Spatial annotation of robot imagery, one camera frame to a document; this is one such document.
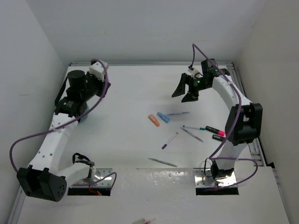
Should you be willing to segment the green capped white marker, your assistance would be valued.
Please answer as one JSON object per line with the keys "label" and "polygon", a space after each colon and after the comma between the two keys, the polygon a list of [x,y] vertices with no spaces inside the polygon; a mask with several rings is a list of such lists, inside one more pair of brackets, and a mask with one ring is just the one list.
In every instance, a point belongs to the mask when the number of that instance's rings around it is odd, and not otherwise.
{"label": "green capped white marker", "polygon": [[183,125],[183,128],[193,129],[193,130],[205,130],[206,129],[205,127],[191,127],[191,126],[185,126],[185,125]]}

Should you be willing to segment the clear purple ballpoint pen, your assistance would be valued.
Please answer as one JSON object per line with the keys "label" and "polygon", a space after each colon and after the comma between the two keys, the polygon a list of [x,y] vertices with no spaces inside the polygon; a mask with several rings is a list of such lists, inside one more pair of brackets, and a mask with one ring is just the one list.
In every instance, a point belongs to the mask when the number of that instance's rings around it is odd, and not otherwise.
{"label": "clear purple ballpoint pen", "polygon": [[198,136],[196,136],[196,135],[193,134],[192,132],[186,130],[184,127],[180,127],[180,129],[183,130],[184,132],[186,132],[188,135],[190,135],[190,136],[192,136],[193,138],[195,138],[196,140],[198,140],[198,141],[204,143],[204,141],[203,141],[201,138],[199,138]]}

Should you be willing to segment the purple capped white marker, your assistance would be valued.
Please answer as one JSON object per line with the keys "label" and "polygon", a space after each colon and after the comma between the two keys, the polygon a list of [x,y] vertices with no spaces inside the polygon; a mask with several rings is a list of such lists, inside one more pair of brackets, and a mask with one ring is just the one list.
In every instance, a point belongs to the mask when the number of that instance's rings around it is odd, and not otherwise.
{"label": "purple capped white marker", "polygon": [[168,140],[166,143],[164,143],[164,145],[161,147],[162,149],[165,149],[170,143],[171,141],[173,141],[173,139],[178,135],[177,132],[175,132]]}

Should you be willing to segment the clear green pen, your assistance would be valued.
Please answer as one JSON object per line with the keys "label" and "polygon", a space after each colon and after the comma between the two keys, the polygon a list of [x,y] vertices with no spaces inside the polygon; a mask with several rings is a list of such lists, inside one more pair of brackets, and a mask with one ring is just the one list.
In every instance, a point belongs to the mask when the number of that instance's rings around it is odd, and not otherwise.
{"label": "clear green pen", "polygon": [[161,164],[164,164],[164,165],[167,165],[167,166],[170,166],[170,167],[174,167],[174,168],[178,167],[177,165],[175,165],[173,163],[169,163],[169,162],[158,160],[158,159],[154,159],[154,158],[148,158],[148,160],[154,161],[154,162],[157,162],[157,163],[161,163]]}

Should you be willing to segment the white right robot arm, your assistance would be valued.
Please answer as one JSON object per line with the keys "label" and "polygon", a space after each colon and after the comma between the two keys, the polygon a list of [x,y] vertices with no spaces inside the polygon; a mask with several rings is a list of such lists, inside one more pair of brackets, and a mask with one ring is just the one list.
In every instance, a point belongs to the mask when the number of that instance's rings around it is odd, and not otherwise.
{"label": "white right robot arm", "polygon": [[202,71],[190,65],[188,73],[181,75],[172,97],[183,96],[182,102],[194,102],[199,92],[214,89],[230,110],[225,125],[225,139],[213,152],[210,177],[222,179],[230,176],[242,150],[261,133],[263,107],[252,103],[234,84],[227,69],[218,68],[214,59],[201,62]]}

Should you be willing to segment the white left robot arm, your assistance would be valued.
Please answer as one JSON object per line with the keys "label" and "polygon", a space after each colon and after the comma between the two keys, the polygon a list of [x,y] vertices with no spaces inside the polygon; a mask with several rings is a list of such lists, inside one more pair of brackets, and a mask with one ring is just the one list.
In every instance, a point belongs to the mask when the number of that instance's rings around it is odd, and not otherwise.
{"label": "white left robot arm", "polygon": [[198,166],[199,143],[181,130],[195,107],[171,98],[175,81],[171,72],[68,72],[42,145],[17,171],[25,195],[58,202],[70,189],[111,190],[119,168]]}

